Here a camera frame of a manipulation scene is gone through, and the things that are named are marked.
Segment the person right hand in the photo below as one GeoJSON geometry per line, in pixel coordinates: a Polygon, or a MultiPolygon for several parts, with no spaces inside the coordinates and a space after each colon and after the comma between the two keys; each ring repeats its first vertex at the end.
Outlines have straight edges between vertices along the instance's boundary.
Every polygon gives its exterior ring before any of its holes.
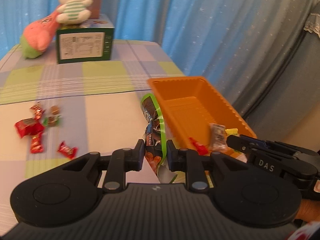
{"type": "Polygon", "coordinates": [[[320,221],[320,201],[303,199],[301,201],[296,219],[301,219],[307,223],[320,221]]]}

